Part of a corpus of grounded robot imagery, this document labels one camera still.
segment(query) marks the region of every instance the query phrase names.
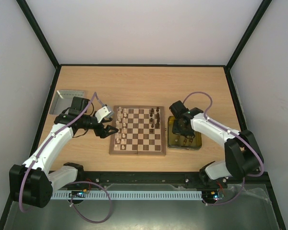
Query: black frame edge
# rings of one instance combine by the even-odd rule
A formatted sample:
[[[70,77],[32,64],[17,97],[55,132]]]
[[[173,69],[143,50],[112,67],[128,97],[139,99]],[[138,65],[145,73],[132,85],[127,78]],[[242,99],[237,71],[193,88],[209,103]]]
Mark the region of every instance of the black frame edge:
[[[235,64],[236,60],[238,59],[241,51],[245,47],[246,43],[250,39],[252,33],[254,32],[256,26],[258,25],[259,21],[261,20],[262,16],[268,9],[270,3],[272,0],[263,0],[258,7],[258,10],[256,11],[255,15],[253,16],[249,26],[247,27],[246,31],[244,32],[241,40],[239,41],[234,53],[232,54],[231,58],[228,61],[228,64],[226,67],[230,70],[233,65]]]
[[[12,203],[13,203],[13,200],[12,200],[11,196],[9,195],[9,197],[5,203],[4,210],[3,210],[3,213],[2,213],[2,216],[0,219],[0,230],[4,229],[4,226],[6,224],[8,216],[9,216],[9,212],[11,210]]]
[[[52,49],[48,43],[48,41],[46,40],[41,28],[39,27],[32,11],[30,10],[27,2],[25,0],[16,0],[19,7],[21,8],[21,10],[23,11],[25,17],[27,18],[28,22],[30,23],[34,33],[36,34],[37,38],[39,39],[42,47],[44,48],[45,52],[47,53],[50,61],[52,62],[54,68],[58,68],[59,67],[59,62],[57,60],[57,58],[55,57],[54,53],[52,52]]]
[[[241,131],[246,130],[247,126],[246,126],[245,118],[243,115],[243,111],[242,111],[242,108],[240,105],[240,101],[239,101],[239,98],[237,95],[236,87],[235,87],[234,81],[232,79],[230,70],[228,68],[224,67],[224,72],[225,72],[226,80],[228,83],[230,95],[231,95],[231,98],[232,98],[232,101],[233,101],[233,104],[234,104],[234,107],[236,110],[236,115],[238,118],[240,129],[241,129]]]
[[[61,64],[61,66],[108,66],[108,67],[225,67],[225,65],[179,65],[179,64]]]
[[[43,109],[43,113],[42,113],[42,116],[40,118],[40,121],[39,121],[39,124],[38,124],[38,128],[37,128],[37,131],[36,131],[36,135],[35,135],[35,138],[34,138],[34,141],[33,141],[33,145],[32,145],[31,152],[30,152],[30,156],[38,148],[40,137],[42,136],[42,132],[43,132],[44,125],[45,125],[45,122],[46,122],[47,114],[48,114],[48,111],[49,111],[49,108],[50,108],[50,105],[51,105],[52,96],[54,94],[54,91],[56,89],[56,85],[57,85],[57,82],[58,82],[58,79],[59,79],[60,71],[61,71],[61,65],[58,66],[58,68],[56,69],[56,71],[54,73],[53,80],[52,80],[52,83],[51,83],[51,86],[50,86],[50,89],[49,89],[49,93],[48,93],[48,96],[47,96],[47,99],[46,99],[46,103],[45,103],[45,106],[44,106],[44,109]]]

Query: gray floor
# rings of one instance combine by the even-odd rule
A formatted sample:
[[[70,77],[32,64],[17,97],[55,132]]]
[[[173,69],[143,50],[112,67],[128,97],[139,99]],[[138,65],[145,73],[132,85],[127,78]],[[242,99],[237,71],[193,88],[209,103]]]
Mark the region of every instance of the gray floor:
[[[248,185],[234,202],[206,207],[201,201],[113,201],[114,212],[102,224],[82,220],[66,200],[51,200],[43,209],[21,213],[13,203],[6,230],[277,230],[277,222],[265,187]],[[234,192],[226,190],[227,197]],[[103,219],[108,201],[86,200],[79,210],[87,218]]]

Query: white arm segment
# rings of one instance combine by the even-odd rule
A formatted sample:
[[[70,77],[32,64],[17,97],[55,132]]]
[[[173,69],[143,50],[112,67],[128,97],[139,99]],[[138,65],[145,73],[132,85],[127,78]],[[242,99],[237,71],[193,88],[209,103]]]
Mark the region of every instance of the white arm segment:
[[[43,146],[43,144],[52,136],[54,133],[62,128],[64,124],[56,124],[53,125],[51,132],[46,137],[44,142],[38,147],[38,149],[35,151],[35,153],[27,159],[24,164],[28,167],[33,160],[36,160],[36,155],[40,148]],[[49,170],[54,162],[54,160],[57,158],[58,154],[64,147],[64,145],[73,137],[73,131],[72,128],[67,127],[63,129],[59,134],[57,134],[44,148],[43,152],[40,154],[38,161],[33,165],[32,169],[41,168],[42,171],[45,172],[46,176],[48,176]]]
[[[74,182],[77,178],[78,170],[71,166],[63,166],[59,170],[48,175],[51,182],[53,193],[70,182]]]
[[[227,130],[230,130],[231,132],[239,135],[239,131],[226,127],[222,125],[221,123],[213,120],[210,118],[211,121],[216,122],[217,124],[223,126]],[[194,116],[194,118],[191,120],[191,127],[193,130],[200,132],[210,139],[214,140],[216,143],[218,143],[222,148],[224,148],[224,143],[227,141],[227,139],[233,139],[235,138],[233,135],[228,134],[228,132],[223,131],[222,129],[212,125],[209,123],[205,118],[204,114],[200,113]]]
[[[230,130],[231,132],[239,135],[238,130],[226,127],[226,126],[222,125],[221,123],[219,123],[219,122],[217,122],[211,118],[210,118],[210,120],[223,126],[224,128],[226,128],[226,130]],[[209,123],[205,119],[203,113],[197,114],[194,116],[194,118],[191,120],[191,127],[193,130],[200,132],[200,133],[206,135],[207,137],[209,137],[210,139],[214,140],[222,148],[224,148],[224,143],[227,141],[227,139],[235,138],[233,135],[229,134],[228,132],[225,132],[224,130],[214,126],[211,123]],[[231,176],[231,174],[227,170],[227,167],[225,165],[225,161],[213,162],[212,164],[208,165],[205,168],[205,172],[209,176],[209,178],[212,180],[216,180],[220,177]]]

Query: cable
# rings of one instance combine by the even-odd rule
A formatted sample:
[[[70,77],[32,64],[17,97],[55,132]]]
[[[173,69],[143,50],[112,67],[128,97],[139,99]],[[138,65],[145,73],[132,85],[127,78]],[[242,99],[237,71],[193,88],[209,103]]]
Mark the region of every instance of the cable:
[[[247,143],[244,139],[242,139],[239,135],[235,134],[234,132],[231,132],[228,128],[226,127],[223,127],[221,125],[219,125],[218,123],[214,122],[210,117],[207,116],[207,112],[208,110],[212,107],[212,103],[213,103],[213,100],[212,100],[212,97],[205,93],[205,92],[201,92],[201,91],[197,91],[197,92],[192,92],[190,93],[184,100],[183,100],[183,104],[186,102],[186,100],[193,94],[196,94],[196,93],[200,93],[200,94],[204,94],[206,95],[209,99],[210,99],[210,105],[205,109],[204,111],[204,118],[211,124],[213,124],[214,126],[222,129],[223,131],[225,132],[228,132],[229,134],[233,135],[234,137],[236,137],[238,140],[240,140],[253,154],[254,156],[256,157],[256,159],[258,160],[259,164],[260,164],[260,172],[258,174],[248,174],[248,176],[253,176],[253,177],[258,177],[258,176],[261,176],[263,173],[264,173],[264,164],[262,162],[262,160],[260,159],[258,153],[249,145],[249,143]]]
[[[87,134],[87,132],[88,132],[88,129],[87,129],[83,134],[78,135],[78,136],[75,136],[75,137],[72,137],[72,138],[79,138],[79,137],[82,137],[82,136],[84,136],[85,134]]]
[[[76,122],[88,109],[88,107],[91,105],[91,103],[93,102],[94,98],[96,97],[96,99],[98,100],[98,102],[104,106],[104,104],[101,102],[101,100],[98,98],[97,96],[97,92],[94,92],[90,102],[87,104],[87,106],[84,108],[84,110],[75,118],[73,119],[70,123],[64,125],[62,128],[58,129],[53,136],[50,136],[46,142],[41,146],[40,150],[38,151],[37,155],[36,155],[36,160],[38,160],[39,156],[41,155],[41,153],[43,152],[43,150],[45,149],[45,147],[49,144],[49,142],[53,139],[53,137],[55,137],[58,133],[60,133],[62,130],[64,130],[65,128],[69,127],[70,125],[72,125],[74,122]],[[24,185],[26,182],[26,179],[28,177],[28,174],[30,172],[30,170],[32,169],[33,165],[35,164],[35,160],[32,161],[32,163],[30,164],[30,166],[28,167],[27,171],[24,174],[24,178],[23,181],[21,182],[21,186],[20,186],[20,191],[19,191],[19,209],[22,212],[27,212],[27,210],[24,209],[23,206],[23,195],[24,195]]]
[[[241,184],[241,189],[239,190],[239,192],[238,192],[233,198],[231,198],[231,199],[228,200],[228,201],[225,201],[225,202],[223,202],[223,203],[218,203],[218,204],[209,204],[209,203],[207,203],[206,201],[204,201],[204,199],[203,199],[203,203],[204,203],[206,206],[219,206],[219,205],[228,204],[228,203],[234,201],[235,199],[237,199],[237,197],[241,194],[241,192],[242,192],[242,190],[243,190],[243,188],[244,188],[244,183],[245,183],[245,178],[243,177],[243,179],[242,179],[242,184]]]
[[[72,203],[72,200],[73,200],[73,198],[75,197],[75,195],[73,195],[72,198],[71,198],[71,207],[73,207],[73,208],[75,209],[75,211],[77,212],[77,214],[78,214],[82,219],[84,219],[84,220],[86,220],[87,222],[92,223],[92,224],[100,224],[100,223],[103,223],[103,222],[105,222],[107,219],[110,218],[110,216],[112,215],[112,212],[113,212],[113,204],[112,204],[111,197],[110,197],[109,193],[106,191],[106,189],[104,189],[102,186],[100,186],[100,185],[98,185],[98,184],[96,184],[96,183],[94,183],[94,182],[90,182],[90,181],[76,181],[76,182],[71,182],[71,183],[69,183],[69,184],[92,184],[92,185],[95,185],[95,186],[97,186],[98,188],[102,189],[102,190],[106,193],[106,195],[107,195],[107,197],[108,197],[108,199],[109,199],[110,209],[109,209],[109,212],[108,212],[106,218],[104,218],[103,220],[100,220],[100,221],[94,221],[94,220],[90,220],[90,219],[86,218],[85,216],[83,216],[83,215],[78,211],[78,209],[76,208],[76,206]]]

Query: white cable tray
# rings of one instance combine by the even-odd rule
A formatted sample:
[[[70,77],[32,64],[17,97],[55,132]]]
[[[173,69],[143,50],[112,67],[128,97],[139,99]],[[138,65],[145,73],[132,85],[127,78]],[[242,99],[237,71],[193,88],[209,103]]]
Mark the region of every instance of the white cable tray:
[[[202,200],[199,191],[108,191],[112,200]],[[65,200],[72,196],[71,191],[56,191],[52,200]],[[90,191],[79,195],[75,200],[108,200],[104,191]]]

